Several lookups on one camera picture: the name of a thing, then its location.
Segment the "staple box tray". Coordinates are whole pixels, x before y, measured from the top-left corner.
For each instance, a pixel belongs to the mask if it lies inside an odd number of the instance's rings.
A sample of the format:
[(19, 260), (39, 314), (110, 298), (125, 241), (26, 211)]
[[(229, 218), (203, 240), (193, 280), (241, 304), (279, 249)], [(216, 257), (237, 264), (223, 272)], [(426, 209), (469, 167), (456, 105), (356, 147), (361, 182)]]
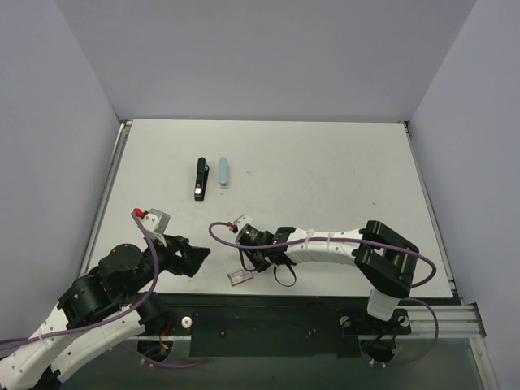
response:
[(235, 287), (239, 284), (243, 284), (244, 282), (251, 280), (254, 276), (251, 271), (240, 269), (238, 271), (228, 273), (227, 277), (229, 279), (230, 285)]

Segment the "black stapler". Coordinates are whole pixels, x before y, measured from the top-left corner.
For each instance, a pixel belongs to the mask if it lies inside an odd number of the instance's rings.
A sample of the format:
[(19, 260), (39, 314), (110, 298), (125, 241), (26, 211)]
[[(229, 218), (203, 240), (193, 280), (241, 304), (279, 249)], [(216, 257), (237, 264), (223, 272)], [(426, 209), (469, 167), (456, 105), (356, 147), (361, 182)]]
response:
[(209, 178), (210, 167), (204, 157), (197, 160), (196, 178), (193, 197), (196, 202), (202, 202), (206, 195), (206, 186)]

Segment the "light blue stapler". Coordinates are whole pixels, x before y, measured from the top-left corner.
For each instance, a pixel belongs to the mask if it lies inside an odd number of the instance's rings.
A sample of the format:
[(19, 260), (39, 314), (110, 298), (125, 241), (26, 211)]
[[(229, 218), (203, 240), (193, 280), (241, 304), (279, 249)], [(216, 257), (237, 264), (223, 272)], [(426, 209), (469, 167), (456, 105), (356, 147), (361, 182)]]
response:
[(219, 158), (218, 164), (219, 185), (225, 189), (229, 185), (229, 167), (226, 157)]

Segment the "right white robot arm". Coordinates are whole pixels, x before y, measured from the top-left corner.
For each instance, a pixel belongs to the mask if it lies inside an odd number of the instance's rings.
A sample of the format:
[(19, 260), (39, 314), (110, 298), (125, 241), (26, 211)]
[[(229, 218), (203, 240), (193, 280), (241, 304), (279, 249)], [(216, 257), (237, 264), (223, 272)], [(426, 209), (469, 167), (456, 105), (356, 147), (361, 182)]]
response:
[(294, 267), (306, 262), (326, 262), (356, 267), (372, 289), (362, 320), (372, 332), (392, 323), (400, 300), (410, 296), (417, 266), (418, 248), (387, 225), (370, 220), (359, 230), (317, 232), (279, 227), (260, 231), (247, 223), (237, 232), (235, 243), (258, 272), (269, 267)]

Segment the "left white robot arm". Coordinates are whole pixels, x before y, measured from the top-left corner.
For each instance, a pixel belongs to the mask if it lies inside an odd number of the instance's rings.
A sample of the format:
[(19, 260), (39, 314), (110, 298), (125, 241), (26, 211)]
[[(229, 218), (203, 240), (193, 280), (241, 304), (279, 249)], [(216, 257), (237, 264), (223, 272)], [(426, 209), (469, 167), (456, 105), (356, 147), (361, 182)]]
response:
[(162, 271), (193, 277), (210, 249), (182, 236), (140, 250), (114, 247), (75, 280), (32, 336), (1, 360), (3, 389), (56, 388), (84, 364), (129, 337), (162, 332), (170, 316), (156, 292), (140, 292)]

